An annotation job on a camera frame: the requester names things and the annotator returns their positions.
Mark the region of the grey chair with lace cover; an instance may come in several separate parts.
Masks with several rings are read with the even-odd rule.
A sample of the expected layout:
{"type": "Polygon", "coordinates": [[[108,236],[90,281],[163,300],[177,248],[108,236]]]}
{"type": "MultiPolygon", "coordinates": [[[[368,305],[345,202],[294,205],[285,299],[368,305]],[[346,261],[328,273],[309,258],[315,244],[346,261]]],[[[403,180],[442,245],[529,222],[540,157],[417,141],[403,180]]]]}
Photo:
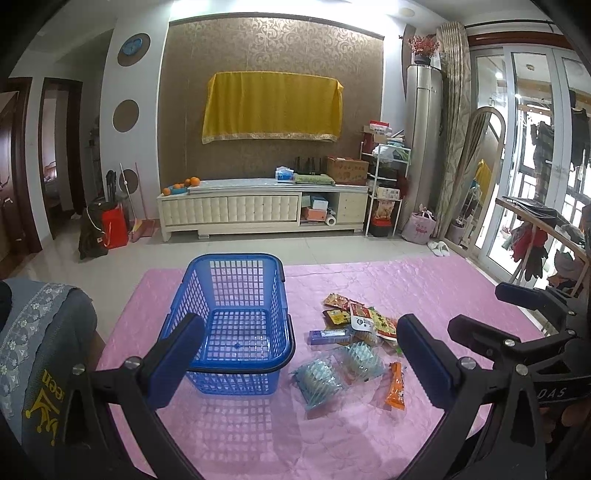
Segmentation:
{"type": "Polygon", "coordinates": [[[9,278],[1,283],[1,413],[30,456],[53,454],[71,368],[86,361],[97,316],[81,289],[9,278]]]}

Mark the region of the purple Doublemint gum pack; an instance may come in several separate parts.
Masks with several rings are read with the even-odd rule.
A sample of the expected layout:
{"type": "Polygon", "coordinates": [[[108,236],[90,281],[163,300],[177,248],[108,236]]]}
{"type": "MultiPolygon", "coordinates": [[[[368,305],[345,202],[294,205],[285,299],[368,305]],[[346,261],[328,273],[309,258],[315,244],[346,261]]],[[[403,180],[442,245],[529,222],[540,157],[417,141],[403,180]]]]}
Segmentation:
{"type": "Polygon", "coordinates": [[[311,330],[308,343],[311,345],[348,344],[353,334],[348,329],[311,330]]]}

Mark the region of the blue plastic basket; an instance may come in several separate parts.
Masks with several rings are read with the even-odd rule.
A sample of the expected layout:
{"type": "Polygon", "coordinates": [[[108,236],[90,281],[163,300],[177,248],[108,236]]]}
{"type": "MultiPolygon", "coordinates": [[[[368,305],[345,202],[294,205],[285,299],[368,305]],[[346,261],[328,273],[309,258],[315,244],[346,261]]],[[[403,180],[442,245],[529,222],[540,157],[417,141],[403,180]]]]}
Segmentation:
{"type": "Polygon", "coordinates": [[[204,320],[204,343],[186,373],[197,390],[276,392],[296,351],[284,282],[283,263],[266,253],[205,254],[189,263],[159,337],[168,337],[187,314],[204,320]]]}

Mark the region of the purple yellow chips bag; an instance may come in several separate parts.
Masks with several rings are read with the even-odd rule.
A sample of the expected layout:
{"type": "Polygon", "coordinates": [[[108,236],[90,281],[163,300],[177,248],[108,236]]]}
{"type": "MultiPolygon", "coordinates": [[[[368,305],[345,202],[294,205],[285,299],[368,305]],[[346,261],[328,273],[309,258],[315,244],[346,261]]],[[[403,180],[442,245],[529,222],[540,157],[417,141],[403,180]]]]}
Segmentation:
{"type": "Polygon", "coordinates": [[[322,312],[329,328],[346,328],[351,323],[349,312],[341,309],[329,309],[322,312]]]}

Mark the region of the red shopping bag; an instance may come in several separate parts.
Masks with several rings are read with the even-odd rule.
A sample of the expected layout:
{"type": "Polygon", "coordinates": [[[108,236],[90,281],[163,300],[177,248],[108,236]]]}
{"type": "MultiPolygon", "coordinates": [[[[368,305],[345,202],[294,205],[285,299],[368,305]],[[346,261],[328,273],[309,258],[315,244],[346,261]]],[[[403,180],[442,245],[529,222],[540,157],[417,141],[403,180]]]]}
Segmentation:
{"type": "Polygon", "coordinates": [[[128,231],[120,205],[101,214],[103,244],[107,249],[124,247],[128,243],[128,231]]]}

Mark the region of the red white snack bag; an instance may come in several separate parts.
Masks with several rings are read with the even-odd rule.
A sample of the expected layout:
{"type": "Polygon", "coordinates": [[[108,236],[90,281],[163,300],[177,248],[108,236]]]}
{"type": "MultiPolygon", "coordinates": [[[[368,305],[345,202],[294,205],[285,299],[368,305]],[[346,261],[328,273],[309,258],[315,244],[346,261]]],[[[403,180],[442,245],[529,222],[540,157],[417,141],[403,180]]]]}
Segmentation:
{"type": "Polygon", "coordinates": [[[374,307],[349,302],[349,318],[356,337],[370,346],[377,345],[380,340],[397,339],[397,321],[384,316],[374,307]]]}

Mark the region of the cardboard box on cabinet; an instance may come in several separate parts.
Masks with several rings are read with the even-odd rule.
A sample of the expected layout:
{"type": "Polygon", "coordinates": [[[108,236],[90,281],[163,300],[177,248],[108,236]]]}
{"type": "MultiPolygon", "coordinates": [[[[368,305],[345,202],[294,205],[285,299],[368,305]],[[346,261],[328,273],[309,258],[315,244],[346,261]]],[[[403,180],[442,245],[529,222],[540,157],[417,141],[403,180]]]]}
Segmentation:
{"type": "Polygon", "coordinates": [[[335,184],[365,185],[368,170],[367,161],[332,156],[325,159],[325,173],[335,181],[335,184]]]}

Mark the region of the patterned beige curtain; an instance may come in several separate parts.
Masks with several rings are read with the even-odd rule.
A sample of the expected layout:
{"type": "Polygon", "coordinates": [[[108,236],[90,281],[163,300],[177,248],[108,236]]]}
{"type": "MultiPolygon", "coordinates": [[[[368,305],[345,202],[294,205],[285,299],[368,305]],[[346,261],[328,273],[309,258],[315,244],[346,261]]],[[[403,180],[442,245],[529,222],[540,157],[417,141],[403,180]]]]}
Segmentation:
{"type": "Polygon", "coordinates": [[[471,114],[472,72],[465,26],[457,21],[437,28],[444,76],[444,172],[437,203],[436,237],[443,238],[452,221],[464,168],[462,153],[471,114]]]}

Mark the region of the blue striped cracker pack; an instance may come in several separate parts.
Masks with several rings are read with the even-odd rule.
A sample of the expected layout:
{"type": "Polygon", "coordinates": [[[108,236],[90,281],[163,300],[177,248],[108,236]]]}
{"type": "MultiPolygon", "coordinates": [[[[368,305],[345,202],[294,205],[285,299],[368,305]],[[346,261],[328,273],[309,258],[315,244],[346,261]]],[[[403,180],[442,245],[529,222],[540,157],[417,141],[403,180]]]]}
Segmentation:
{"type": "Polygon", "coordinates": [[[332,357],[311,360],[294,371],[294,383],[304,398],[305,409],[312,410],[329,402],[345,389],[345,381],[332,357]]]}
{"type": "Polygon", "coordinates": [[[384,374],[385,366],[377,350],[363,342],[341,346],[335,356],[349,385],[367,382],[384,374]]]}

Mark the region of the yellow cloth covered TV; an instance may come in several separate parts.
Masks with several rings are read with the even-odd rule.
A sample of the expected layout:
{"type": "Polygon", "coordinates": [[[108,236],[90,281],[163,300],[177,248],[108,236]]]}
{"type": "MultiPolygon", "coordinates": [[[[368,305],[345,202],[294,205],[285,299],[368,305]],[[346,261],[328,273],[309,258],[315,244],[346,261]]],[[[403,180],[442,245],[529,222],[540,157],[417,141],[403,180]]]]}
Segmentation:
{"type": "Polygon", "coordinates": [[[274,71],[217,72],[208,80],[201,142],[335,142],[342,92],[331,77],[274,71]]]}

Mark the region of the orange snack bar pack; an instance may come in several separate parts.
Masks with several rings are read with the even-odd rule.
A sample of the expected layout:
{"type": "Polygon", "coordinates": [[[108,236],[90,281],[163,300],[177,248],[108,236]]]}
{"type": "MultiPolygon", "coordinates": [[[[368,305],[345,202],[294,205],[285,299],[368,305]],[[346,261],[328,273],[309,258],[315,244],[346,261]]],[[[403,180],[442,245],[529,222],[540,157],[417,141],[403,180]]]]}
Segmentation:
{"type": "Polygon", "coordinates": [[[401,362],[394,362],[391,364],[391,384],[385,400],[385,403],[390,407],[404,411],[406,403],[404,398],[404,373],[401,362]]]}

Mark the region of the red orange snack pouch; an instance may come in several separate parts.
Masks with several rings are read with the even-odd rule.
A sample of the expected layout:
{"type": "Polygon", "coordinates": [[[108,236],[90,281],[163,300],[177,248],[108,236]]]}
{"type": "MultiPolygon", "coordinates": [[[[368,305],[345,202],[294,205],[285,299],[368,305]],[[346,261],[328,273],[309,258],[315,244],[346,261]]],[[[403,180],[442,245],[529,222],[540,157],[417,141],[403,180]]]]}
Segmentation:
{"type": "Polygon", "coordinates": [[[345,296],[336,294],[336,293],[331,293],[329,294],[327,297],[325,297],[325,299],[322,300],[322,305],[330,307],[330,308],[334,308],[334,309],[339,309],[339,310],[349,310],[349,298],[346,298],[345,296]]]}

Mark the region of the white metal shelf rack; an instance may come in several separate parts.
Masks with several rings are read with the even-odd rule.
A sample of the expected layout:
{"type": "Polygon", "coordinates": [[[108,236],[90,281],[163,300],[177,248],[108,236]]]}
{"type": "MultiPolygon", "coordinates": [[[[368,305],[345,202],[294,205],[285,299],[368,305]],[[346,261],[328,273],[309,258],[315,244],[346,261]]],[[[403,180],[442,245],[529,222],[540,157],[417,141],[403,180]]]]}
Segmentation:
{"type": "Polygon", "coordinates": [[[397,231],[404,197],[408,190],[411,149],[404,131],[394,132],[388,122],[372,120],[363,126],[360,159],[368,163],[368,207],[365,235],[390,228],[397,231]]]}

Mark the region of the oranges on blue plate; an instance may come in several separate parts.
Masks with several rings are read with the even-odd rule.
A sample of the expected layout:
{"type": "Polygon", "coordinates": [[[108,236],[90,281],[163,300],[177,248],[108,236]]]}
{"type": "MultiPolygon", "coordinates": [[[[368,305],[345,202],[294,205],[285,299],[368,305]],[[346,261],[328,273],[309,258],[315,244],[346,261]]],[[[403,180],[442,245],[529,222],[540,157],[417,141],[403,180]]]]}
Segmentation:
{"type": "Polygon", "coordinates": [[[164,196],[180,195],[188,192],[189,188],[198,187],[200,185],[200,179],[192,176],[185,178],[180,183],[175,183],[162,189],[164,196]]]}

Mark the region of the black bag on floor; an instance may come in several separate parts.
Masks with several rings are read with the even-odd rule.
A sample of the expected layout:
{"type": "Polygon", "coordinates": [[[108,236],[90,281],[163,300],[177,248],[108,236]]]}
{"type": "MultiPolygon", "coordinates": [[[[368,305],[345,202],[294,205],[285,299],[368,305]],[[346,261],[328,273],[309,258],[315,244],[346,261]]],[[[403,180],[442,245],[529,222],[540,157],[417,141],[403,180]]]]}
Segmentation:
{"type": "Polygon", "coordinates": [[[105,232],[102,224],[101,202],[92,202],[88,205],[80,219],[80,235],[78,252],[81,261],[99,258],[108,254],[104,244],[105,232]]]}

